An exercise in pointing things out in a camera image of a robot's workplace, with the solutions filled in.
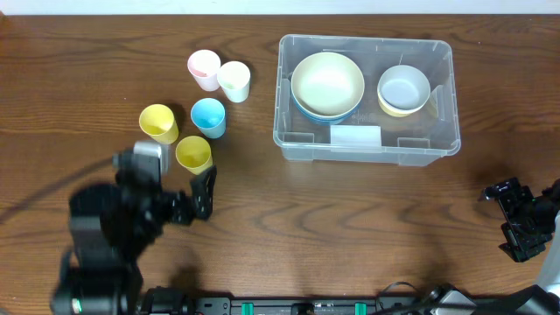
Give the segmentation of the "yellow cup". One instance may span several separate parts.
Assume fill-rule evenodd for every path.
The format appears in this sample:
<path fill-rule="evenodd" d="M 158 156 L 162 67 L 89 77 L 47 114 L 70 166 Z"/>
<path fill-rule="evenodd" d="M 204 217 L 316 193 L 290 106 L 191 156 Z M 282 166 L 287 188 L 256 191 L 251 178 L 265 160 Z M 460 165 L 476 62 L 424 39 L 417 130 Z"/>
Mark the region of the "yellow cup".
<path fill-rule="evenodd" d="M 170 108 L 152 104 L 139 116 L 140 129 L 160 144 L 172 144 L 179 137 L 179 127 Z"/>
<path fill-rule="evenodd" d="M 179 141 L 175 156 L 181 166 L 195 175 L 214 165 L 210 144 L 201 136 L 187 136 Z"/>

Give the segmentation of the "blue cup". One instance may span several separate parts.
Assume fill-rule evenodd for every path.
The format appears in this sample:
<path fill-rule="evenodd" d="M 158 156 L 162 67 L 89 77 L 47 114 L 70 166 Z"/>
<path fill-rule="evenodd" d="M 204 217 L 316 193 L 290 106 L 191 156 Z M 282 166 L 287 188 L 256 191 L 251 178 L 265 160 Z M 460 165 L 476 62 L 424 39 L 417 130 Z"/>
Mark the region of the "blue cup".
<path fill-rule="evenodd" d="M 191 120 L 208 138 L 216 139 L 226 132 L 226 110 L 217 99 L 204 98 L 197 101 L 191 109 Z"/>

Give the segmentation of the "pale green cup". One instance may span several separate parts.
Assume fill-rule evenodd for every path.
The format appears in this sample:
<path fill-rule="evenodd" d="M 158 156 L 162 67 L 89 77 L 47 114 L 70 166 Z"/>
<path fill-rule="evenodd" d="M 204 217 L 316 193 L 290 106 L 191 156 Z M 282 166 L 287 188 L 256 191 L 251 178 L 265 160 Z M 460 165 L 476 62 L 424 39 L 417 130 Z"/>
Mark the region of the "pale green cup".
<path fill-rule="evenodd" d="M 251 73 L 244 63 L 229 61 L 223 64 L 218 71 L 217 79 L 231 102 L 244 102 L 249 97 Z"/>

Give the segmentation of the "pink cup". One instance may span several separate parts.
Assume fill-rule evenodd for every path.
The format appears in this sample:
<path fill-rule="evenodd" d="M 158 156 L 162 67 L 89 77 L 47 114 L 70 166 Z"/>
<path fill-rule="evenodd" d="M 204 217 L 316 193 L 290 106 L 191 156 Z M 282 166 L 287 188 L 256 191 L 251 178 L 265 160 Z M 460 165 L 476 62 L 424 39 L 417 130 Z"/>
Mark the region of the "pink cup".
<path fill-rule="evenodd" d="M 194 52 L 187 60 L 187 68 L 203 90 L 213 92 L 220 88 L 217 73 L 221 68 L 221 59 L 216 52 L 211 50 Z"/>

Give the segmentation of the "yellow small bowl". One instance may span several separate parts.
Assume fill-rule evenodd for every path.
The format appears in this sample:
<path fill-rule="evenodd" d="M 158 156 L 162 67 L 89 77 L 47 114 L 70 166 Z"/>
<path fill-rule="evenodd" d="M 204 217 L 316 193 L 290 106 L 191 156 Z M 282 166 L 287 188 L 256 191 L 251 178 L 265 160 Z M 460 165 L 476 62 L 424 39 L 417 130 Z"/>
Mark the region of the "yellow small bowl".
<path fill-rule="evenodd" d="M 413 108 L 413 109 L 400 109 L 400 108 L 395 108 L 392 105 L 390 105 L 388 102 L 386 102 L 382 97 L 380 97 L 378 99 L 379 105 L 381 107 L 381 109 L 388 115 L 393 116 L 393 117 L 405 117 L 405 116 L 409 116 L 412 115 L 413 113 L 416 113 L 419 108 Z"/>

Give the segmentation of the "white small bowl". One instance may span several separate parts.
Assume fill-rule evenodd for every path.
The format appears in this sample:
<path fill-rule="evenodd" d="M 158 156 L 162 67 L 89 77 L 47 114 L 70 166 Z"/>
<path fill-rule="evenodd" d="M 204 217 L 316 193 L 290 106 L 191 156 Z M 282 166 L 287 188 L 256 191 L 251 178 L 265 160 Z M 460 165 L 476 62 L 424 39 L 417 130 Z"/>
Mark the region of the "white small bowl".
<path fill-rule="evenodd" d="M 419 111 L 431 98 L 427 87 L 383 86 L 377 89 L 381 109 L 390 116 L 404 117 Z"/>

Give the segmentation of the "dark blue large bowl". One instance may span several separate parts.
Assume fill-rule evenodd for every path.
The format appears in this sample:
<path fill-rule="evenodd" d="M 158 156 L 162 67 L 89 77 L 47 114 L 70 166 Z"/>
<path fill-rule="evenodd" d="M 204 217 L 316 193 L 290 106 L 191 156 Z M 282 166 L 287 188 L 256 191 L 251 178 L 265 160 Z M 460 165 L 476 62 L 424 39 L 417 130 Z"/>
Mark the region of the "dark blue large bowl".
<path fill-rule="evenodd" d="M 302 112 L 302 115 L 306 117 L 308 120 L 310 120 L 312 123 L 316 123 L 318 125 L 336 125 L 342 123 L 351 114 L 324 116 L 324 115 L 311 115 L 309 113 Z"/>

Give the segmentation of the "grey small bowl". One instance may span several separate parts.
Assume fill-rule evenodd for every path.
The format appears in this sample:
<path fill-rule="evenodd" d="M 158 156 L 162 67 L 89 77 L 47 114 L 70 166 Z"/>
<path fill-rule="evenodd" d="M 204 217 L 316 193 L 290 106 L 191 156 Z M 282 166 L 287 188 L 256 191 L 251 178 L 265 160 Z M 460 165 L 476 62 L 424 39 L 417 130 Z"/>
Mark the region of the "grey small bowl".
<path fill-rule="evenodd" d="M 427 76 L 419 69 L 398 65 L 381 75 L 377 92 L 392 109 L 413 113 L 430 99 L 431 85 Z"/>

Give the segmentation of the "beige large bowl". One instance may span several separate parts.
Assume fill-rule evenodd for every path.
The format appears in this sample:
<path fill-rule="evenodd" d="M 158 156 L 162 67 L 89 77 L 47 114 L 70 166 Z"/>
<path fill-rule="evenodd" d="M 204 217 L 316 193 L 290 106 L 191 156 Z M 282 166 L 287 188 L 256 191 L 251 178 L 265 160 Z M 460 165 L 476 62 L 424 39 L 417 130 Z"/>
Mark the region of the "beige large bowl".
<path fill-rule="evenodd" d="M 314 114 L 338 116 L 361 103 L 365 78 L 357 64 L 336 52 L 317 52 L 299 62 L 290 88 L 300 104 Z"/>

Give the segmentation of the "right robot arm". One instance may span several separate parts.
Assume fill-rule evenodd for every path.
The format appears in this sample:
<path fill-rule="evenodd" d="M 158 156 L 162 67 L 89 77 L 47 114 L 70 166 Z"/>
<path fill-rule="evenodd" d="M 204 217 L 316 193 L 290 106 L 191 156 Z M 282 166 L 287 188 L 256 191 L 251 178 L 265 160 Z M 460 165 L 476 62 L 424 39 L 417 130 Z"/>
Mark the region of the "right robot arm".
<path fill-rule="evenodd" d="M 452 285 L 440 285 L 423 299 L 428 313 L 558 314 L 559 182 L 535 195 L 518 178 L 509 178 L 487 186 L 479 198 L 494 201 L 500 209 L 505 220 L 500 250 L 509 258 L 526 263 L 541 253 L 546 257 L 531 285 L 490 300 L 480 302 Z"/>

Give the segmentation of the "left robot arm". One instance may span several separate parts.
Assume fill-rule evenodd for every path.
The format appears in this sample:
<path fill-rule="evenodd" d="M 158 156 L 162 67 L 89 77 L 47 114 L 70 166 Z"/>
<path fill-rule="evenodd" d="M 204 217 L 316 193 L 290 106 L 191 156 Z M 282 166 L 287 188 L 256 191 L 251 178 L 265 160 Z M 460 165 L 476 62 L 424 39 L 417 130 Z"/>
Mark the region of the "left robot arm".
<path fill-rule="evenodd" d="M 115 183 L 98 183 L 69 200 L 73 249 L 63 255 L 54 314 L 135 314 L 143 277 L 139 256 L 168 223 L 189 226 L 213 212 L 217 169 L 191 180 L 192 192 L 161 184 L 159 157 L 131 150 L 116 153 Z"/>

